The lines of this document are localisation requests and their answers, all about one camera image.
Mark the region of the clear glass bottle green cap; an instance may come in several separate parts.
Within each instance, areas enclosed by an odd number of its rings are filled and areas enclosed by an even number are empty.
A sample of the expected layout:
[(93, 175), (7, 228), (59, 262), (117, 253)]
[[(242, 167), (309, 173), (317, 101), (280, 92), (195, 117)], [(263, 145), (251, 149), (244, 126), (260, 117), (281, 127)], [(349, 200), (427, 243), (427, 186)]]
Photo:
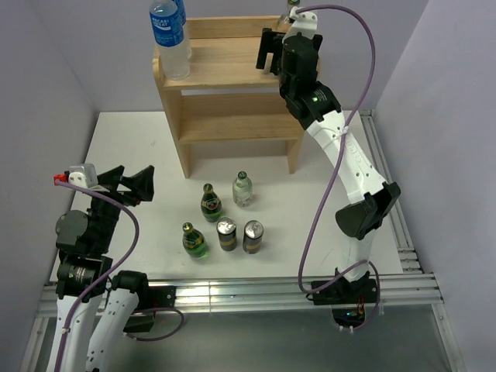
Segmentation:
[(299, 7), (300, 4), (301, 4), (300, 0), (287, 0), (286, 1), (286, 10), (279, 17), (279, 19), (277, 20), (276, 26), (275, 26), (275, 30), (277, 32), (286, 33), (289, 30), (291, 23), (292, 23), (292, 20), (290, 18), (291, 10), (294, 7)]

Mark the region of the black can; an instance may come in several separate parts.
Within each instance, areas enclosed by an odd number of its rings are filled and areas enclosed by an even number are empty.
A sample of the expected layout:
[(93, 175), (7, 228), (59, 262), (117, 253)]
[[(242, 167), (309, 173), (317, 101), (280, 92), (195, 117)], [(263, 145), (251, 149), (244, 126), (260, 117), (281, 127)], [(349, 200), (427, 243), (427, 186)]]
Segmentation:
[(219, 245), (225, 251), (233, 251), (237, 247), (236, 222), (228, 217), (222, 217), (216, 226)]
[(261, 248), (264, 236), (264, 227), (257, 220), (249, 221), (243, 229), (243, 250), (248, 254), (255, 254)]

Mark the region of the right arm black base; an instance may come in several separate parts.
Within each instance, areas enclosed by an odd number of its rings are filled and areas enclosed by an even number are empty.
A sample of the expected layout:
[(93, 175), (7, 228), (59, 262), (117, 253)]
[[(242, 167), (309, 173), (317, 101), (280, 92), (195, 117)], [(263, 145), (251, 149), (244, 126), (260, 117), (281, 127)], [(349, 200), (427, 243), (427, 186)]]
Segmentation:
[(314, 305), (364, 305), (375, 303), (379, 294), (376, 280), (366, 273), (353, 282), (340, 278), (325, 290), (307, 294), (306, 298)]

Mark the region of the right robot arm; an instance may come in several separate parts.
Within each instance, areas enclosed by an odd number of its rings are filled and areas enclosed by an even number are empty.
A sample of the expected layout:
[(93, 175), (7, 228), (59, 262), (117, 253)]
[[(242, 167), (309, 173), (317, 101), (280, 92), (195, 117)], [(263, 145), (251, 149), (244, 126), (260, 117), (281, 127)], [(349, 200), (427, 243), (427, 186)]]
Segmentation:
[(376, 231), (401, 194), (398, 184), (389, 183), (367, 159), (349, 131), (349, 117), (329, 87), (317, 78), (322, 36), (262, 31), (256, 67), (262, 70), (267, 55), (273, 56), (270, 72), (277, 76), (279, 93), (290, 114), (328, 157), (349, 200), (335, 214), (337, 226), (349, 242), (344, 260), (336, 268), (336, 295), (354, 301), (369, 275), (370, 252)]

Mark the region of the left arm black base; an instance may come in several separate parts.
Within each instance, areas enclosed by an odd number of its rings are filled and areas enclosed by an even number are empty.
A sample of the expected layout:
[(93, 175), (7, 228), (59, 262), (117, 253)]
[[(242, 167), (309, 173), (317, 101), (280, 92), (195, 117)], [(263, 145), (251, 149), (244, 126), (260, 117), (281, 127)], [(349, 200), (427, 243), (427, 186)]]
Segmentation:
[[(173, 285), (150, 286), (145, 300), (140, 300), (137, 309), (172, 308), (175, 303), (177, 288)], [(137, 334), (149, 332), (155, 323), (156, 313), (131, 315), (126, 323), (124, 332)]]

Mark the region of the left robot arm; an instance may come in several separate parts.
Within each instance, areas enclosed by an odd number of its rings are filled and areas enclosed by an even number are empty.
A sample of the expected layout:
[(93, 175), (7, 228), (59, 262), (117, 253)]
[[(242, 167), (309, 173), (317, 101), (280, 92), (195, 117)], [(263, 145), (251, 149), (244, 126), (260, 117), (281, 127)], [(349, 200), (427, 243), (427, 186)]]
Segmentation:
[(90, 196), (86, 211), (70, 210), (56, 223), (57, 327), (49, 371), (102, 371), (129, 317), (152, 304), (145, 273), (120, 270), (108, 257), (119, 216), (154, 196), (154, 167), (127, 177), (123, 166), (97, 174), (94, 165), (70, 167), (54, 184)]

